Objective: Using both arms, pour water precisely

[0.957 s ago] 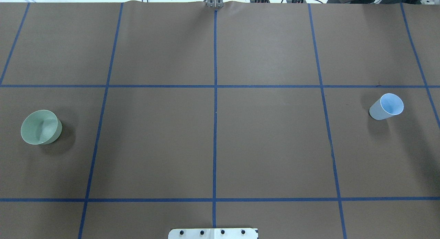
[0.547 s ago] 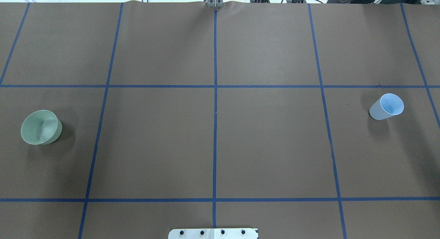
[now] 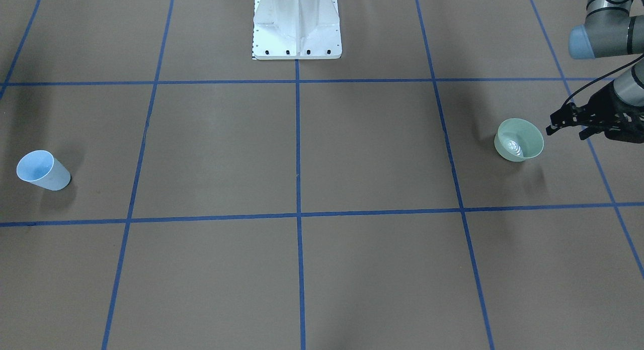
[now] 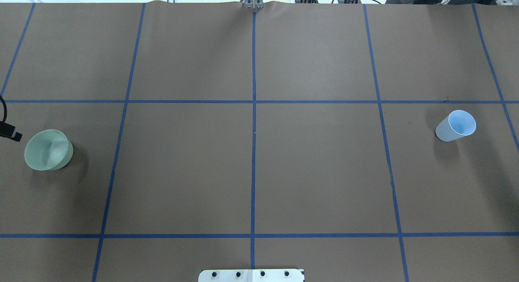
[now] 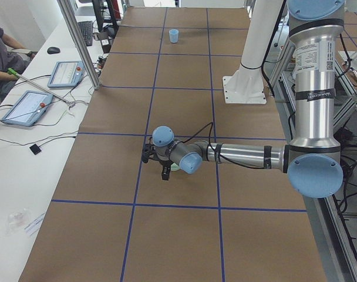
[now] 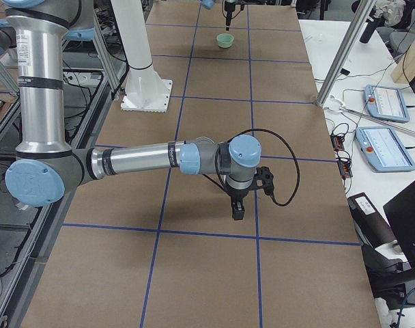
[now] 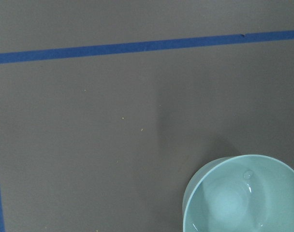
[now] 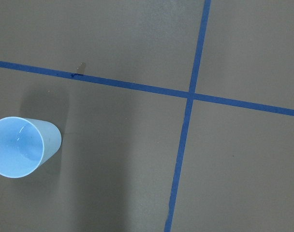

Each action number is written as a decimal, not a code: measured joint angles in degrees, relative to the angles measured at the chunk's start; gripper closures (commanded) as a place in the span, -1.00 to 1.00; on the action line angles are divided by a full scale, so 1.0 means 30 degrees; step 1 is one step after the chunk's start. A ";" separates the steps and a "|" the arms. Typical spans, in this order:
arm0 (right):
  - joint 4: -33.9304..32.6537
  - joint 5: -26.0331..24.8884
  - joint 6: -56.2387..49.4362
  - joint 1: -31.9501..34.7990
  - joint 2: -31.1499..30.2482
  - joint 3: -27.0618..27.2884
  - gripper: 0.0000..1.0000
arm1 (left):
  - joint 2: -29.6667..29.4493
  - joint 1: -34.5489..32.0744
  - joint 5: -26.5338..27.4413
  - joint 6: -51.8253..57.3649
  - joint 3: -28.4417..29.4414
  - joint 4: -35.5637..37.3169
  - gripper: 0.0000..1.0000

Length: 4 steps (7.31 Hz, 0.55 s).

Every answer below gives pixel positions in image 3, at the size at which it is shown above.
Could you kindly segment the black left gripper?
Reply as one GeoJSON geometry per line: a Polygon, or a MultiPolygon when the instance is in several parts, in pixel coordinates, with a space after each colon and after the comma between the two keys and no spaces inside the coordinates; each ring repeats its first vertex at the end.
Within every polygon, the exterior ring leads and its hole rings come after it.
{"type": "Polygon", "coordinates": [[[619,97],[614,84],[605,85],[589,98],[586,104],[589,118],[584,107],[576,104],[563,104],[560,109],[550,115],[550,125],[546,135],[553,135],[562,128],[582,126],[584,129],[578,136],[586,141],[595,134],[601,134],[612,128],[612,123],[620,117],[642,115],[642,103],[630,104],[619,97]]]}

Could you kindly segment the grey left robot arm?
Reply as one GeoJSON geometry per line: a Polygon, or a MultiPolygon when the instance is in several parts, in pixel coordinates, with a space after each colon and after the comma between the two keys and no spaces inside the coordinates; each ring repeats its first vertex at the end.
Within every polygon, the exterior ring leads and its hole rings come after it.
{"type": "Polygon", "coordinates": [[[643,142],[643,18],[630,13],[634,0],[587,0],[586,20],[573,27],[569,52],[573,59],[637,55],[614,70],[617,78],[578,106],[573,96],[550,115],[547,135],[581,126],[584,141],[596,134],[620,142],[643,142]]]}

